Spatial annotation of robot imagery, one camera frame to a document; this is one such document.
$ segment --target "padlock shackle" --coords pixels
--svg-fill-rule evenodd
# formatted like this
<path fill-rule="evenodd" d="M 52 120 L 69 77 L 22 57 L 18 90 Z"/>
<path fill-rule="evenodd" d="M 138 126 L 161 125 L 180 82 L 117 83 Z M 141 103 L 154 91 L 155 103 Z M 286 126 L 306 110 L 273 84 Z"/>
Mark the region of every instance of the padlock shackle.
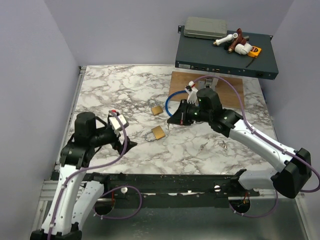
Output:
<path fill-rule="evenodd" d="M 150 98 L 150 99 L 147 101 L 147 103 L 149 104 L 149 107 L 150 107 L 151 109 L 152 109 L 152 106 L 151 106 L 150 100 L 153 100 L 156 106 L 159 105 L 158 102 L 157 102 L 157 100 L 155 100 L 154 98 Z"/>
<path fill-rule="evenodd" d="M 144 139 L 147 140 L 148 142 L 153 142 L 154 140 L 156 140 L 156 136 L 154 136 L 154 139 L 148 139 L 147 138 L 147 135 L 151 134 L 152 133 L 152 130 L 151 131 L 148 131 L 145 135 L 144 135 Z"/>

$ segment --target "blue cable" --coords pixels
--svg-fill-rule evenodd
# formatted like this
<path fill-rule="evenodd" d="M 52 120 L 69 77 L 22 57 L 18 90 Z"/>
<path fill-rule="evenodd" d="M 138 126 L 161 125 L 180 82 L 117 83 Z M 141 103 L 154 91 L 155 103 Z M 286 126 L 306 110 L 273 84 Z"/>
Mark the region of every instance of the blue cable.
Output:
<path fill-rule="evenodd" d="M 165 101 L 165 104 L 164 104 L 165 111 L 166 111 L 166 113 L 167 113 L 170 117 L 172 116 L 172 114 L 171 114 L 171 113 L 169 112 L 169 110 L 168 110 L 169 100 L 170 100 L 173 96 L 178 95 L 178 94 L 183 94 L 183 93 L 186 93 L 186 91 L 185 91 L 185 90 L 176 91 L 176 92 L 172 93 L 172 94 L 168 97 L 168 99 Z"/>

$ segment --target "gray box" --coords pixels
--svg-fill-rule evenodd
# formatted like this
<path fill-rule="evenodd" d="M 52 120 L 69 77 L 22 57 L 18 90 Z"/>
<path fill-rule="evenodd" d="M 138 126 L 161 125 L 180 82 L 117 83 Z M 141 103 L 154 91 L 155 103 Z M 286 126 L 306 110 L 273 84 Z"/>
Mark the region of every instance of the gray box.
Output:
<path fill-rule="evenodd" d="M 270 80 L 274 80 L 279 73 L 269 35 L 243 32 L 244 36 L 249 36 L 250 44 L 262 48 L 259 56 L 252 58 L 236 52 L 228 53 L 223 45 L 214 46 L 210 39 L 186 37 L 183 32 L 184 26 L 181 27 L 176 51 L 176 68 Z"/>
<path fill-rule="evenodd" d="M 185 22 L 184 35 L 199 39 L 220 39 L 227 36 L 227 21 L 190 16 Z"/>

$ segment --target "black metal bar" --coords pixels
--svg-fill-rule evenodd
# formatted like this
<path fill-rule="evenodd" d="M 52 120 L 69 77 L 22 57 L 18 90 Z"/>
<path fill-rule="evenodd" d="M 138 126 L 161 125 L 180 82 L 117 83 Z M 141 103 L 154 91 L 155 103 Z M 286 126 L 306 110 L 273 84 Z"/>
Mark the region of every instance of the black metal bar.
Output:
<path fill-rule="evenodd" d="M 110 188 L 134 186 L 143 195 L 142 208 L 228 208 L 228 197 L 243 197 L 247 190 L 238 183 L 237 175 L 176 175 L 176 174 L 109 174 Z M 259 196 L 249 191 L 250 196 Z M 134 209 L 139 205 L 138 193 L 114 191 L 117 209 Z M 112 201 L 100 201 L 97 212 L 110 209 Z"/>

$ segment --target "white pipe fitting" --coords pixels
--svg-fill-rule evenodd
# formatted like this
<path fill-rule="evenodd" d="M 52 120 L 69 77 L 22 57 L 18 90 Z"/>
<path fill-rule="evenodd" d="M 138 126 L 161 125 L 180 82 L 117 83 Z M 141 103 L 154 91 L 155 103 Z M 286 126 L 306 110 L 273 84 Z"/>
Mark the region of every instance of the white pipe fitting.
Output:
<path fill-rule="evenodd" d="M 225 42 L 233 41 L 233 40 L 236 39 L 237 37 L 238 37 L 238 33 L 235 32 L 234 34 L 229 34 L 229 35 L 227 35 L 227 36 L 224 37 L 224 38 L 215 40 L 215 42 L 213 43 L 213 45 L 219 46 L 220 44 L 223 44 L 223 43 L 225 43 Z"/>
<path fill-rule="evenodd" d="M 252 46 L 249 43 L 245 45 L 237 44 L 234 48 L 234 51 L 241 55 L 247 55 L 252 50 Z"/>

